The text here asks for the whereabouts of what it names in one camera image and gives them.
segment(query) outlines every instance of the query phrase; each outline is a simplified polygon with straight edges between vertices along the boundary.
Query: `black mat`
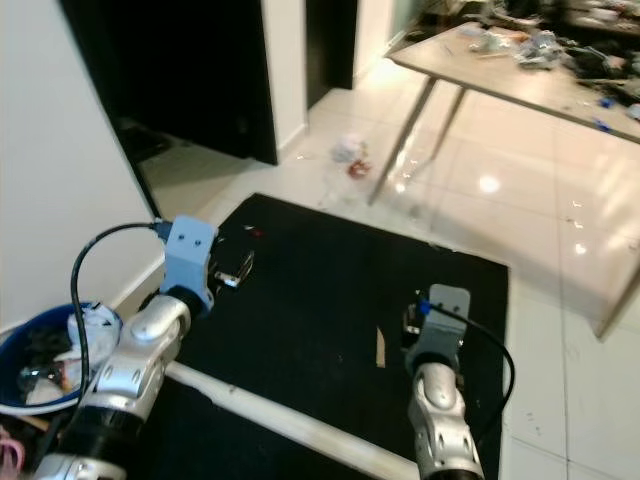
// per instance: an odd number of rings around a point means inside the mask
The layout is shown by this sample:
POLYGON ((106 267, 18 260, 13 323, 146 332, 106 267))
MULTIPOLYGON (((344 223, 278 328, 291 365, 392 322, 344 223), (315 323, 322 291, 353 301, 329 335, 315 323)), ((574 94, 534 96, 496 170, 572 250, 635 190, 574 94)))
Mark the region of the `black mat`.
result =
MULTIPOLYGON (((221 227, 217 258, 233 268, 254 249, 253 273, 192 325, 178 360, 415 460, 400 352, 414 290, 471 292, 470 317, 504 338, 507 268, 478 257, 254 195, 221 227), (243 225, 264 232, 251 236, 243 225), (376 327, 386 341, 377 368, 376 327)), ((502 358, 468 331, 461 351, 472 431, 499 402, 502 358)), ((500 427, 480 457, 498 478, 500 427)), ((167 380, 144 430, 134 479, 362 479, 364 475, 167 380)))

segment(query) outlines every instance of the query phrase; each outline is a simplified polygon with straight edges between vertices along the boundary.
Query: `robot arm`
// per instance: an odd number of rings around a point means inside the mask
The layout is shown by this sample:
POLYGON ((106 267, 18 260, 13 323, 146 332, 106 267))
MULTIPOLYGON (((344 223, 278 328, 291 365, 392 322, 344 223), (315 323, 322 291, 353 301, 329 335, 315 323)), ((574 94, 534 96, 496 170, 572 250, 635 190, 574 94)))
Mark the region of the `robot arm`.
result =
MULTIPOLYGON (((429 301, 466 316, 469 292, 433 285, 429 301)), ((415 430, 421 480, 482 480, 484 475, 465 404, 456 388, 457 352, 466 325, 436 311, 427 302, 410 307, 405 317, 405 365, 413 378, 409 419, 415 430)))
MULTIPOLYGON (((213 307, 207 278, 216 234, 206 223, 176 218, 167 238, 166 273, 159 294, 125 323, 116 349, 82 397, 57 451, 40 463, 35 479, 126 478, 166 366, 178 355, 192 320, 213 307)), ((252 262, 250 254, 240 274, 216 271, 214 278, 230 278, 238 286, 252 262)))

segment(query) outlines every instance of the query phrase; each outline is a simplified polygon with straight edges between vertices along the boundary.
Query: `table leg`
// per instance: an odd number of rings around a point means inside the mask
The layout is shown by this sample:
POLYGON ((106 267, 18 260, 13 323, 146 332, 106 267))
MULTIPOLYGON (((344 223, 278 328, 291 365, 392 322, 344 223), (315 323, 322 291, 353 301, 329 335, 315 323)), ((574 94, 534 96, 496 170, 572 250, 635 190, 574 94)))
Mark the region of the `table leg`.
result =
POLYGON ((611 309, 611 312, 596 328, 596 337, 604 341, 606 337, 611 333, 613 327, 615 327, 624 314, 628 311, 629 307, 634 301, 640 301, 638 297, 640 293, 640 265, 636 267, 633 276, 627 283, 622 295, 611 309))
POLYGON ((415 126, 416 121, 418 120, 418 117, 420 116, 420 113, 424 108, 424 105, 427 103, 427 100, 429 100, 431 92, 433 91, 433 87, 435 86, 437 81, 438 79, 434 77, 429 77, 427 80, 425 80, 424 86, 422 87, 422 92, 420 93, 418 100, 416 100, 409 118, 407 118, 407 121, 402 127, 400 136, 396 140, 393 150, 391 151, 391 155, 389 156, 389 160, 387 160, 387 164, 384 166, 382 174, 380 174, 380 178, 378 178, 376 187, 373 189, 373 192, 371 192, 371 196, 369 197, 368 201, 369 205, 372 205, 373 202, 375 202, 376 198, 378 198, 378 196, 380 195, 382 187, 384 187, 384 184, 387 182, 387 175, 389 175, 389 172, 395 165, 398 155, 404 149, 407 138, 409 138, 409 135, 413 131, 413 127, 415 126))
POLYGON ((447 138, 447 133, 449 133, 449 129, 451 128, 451 124, 453 124, 453 120, 456 118, 456 114, 458 110, 460 110, 460 105, 462 104, 462 100, 464 99, 465 94, 467 93, 467 89, 464 87, 460 87, 458 90, 458 94, 456 98, 453 100, 451 104, 451 108, 449 108, 449 113, 447 114, 447 119, 444 122, 444 125, 440 129, 440 133, 438 134, 438 139, 436 140, 436 145, 433 147, 433 151, 431 152, 431 156, 429 157, 428 163, 431 163, 436 159, 438 153, 440 153, 440 148, 444 143, 445 138, 447 138))

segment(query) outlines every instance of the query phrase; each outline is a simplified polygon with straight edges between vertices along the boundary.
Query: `light blue gripper mount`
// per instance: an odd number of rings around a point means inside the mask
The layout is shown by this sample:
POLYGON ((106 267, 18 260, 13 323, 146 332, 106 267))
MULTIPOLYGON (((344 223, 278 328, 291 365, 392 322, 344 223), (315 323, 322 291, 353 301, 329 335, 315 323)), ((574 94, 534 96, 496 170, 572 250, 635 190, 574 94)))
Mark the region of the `light blue gripper mount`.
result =
POLYGON ((213 308, 213 295, 207 286, 211 247, 218 229, 196 218, 179 215, 173 221, 164 250, 165 277, 160 293, 179 286, 191 290, 202 300, 207 312, 213 308))

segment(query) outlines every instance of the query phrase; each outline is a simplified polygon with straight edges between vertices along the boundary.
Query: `cluttered tabletop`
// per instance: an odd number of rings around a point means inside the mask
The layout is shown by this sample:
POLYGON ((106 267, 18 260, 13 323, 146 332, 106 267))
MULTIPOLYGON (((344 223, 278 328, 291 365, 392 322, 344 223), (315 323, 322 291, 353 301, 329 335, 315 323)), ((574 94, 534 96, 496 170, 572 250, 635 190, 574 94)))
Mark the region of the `cluttered tabletop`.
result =
POLYGON ((607 42, 579 45, 465 23, 390 55, 406 68, 640 143, 640 60, 607 42))

